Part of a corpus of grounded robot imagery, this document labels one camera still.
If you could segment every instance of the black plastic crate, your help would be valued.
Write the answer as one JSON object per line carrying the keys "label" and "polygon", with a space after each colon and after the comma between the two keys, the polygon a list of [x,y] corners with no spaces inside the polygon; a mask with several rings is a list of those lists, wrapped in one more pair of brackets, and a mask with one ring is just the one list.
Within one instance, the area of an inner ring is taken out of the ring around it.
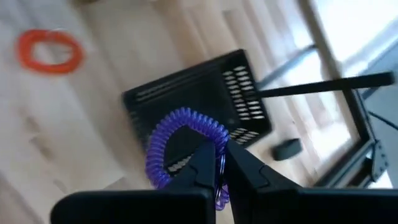
{"label": "black plastic crate", "polygon": [[[156,124],[181,107],[217,120],[232,139],[248,147],[272,130],[262,101],[243,97],[249,91],[257,91],[256,82],[244,50],[237,50],[129,90],[123,101],[144,148]],[[204,140],[188,127],[180,128],[167,143],[165,167],[176,172]]]}

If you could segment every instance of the purple coil cord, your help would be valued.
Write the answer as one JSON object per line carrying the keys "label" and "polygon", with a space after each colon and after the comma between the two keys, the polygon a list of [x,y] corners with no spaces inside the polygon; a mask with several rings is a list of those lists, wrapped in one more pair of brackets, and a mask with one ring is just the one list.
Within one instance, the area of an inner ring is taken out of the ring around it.
{"label": "purple coil cord", "polygon": [[[145,172],[152,185],[157,189],[164,188],[172,180],[169,173],[164,169],[166,143],[178,128],[185,125],[214,142],[218,166],[220,165],[221,156],[225,154],[225,145],[229,140],[229,135],[228,130],[223,125],[218,124],[212,118],[192,111],[190,108],[180,108],[171,112],[156,126],[150,137],[150,144],[147,150]],[[224,185],[221,188],[220,197],[215,202],[216,209],[221,211],[228,202],[228,187]]]}

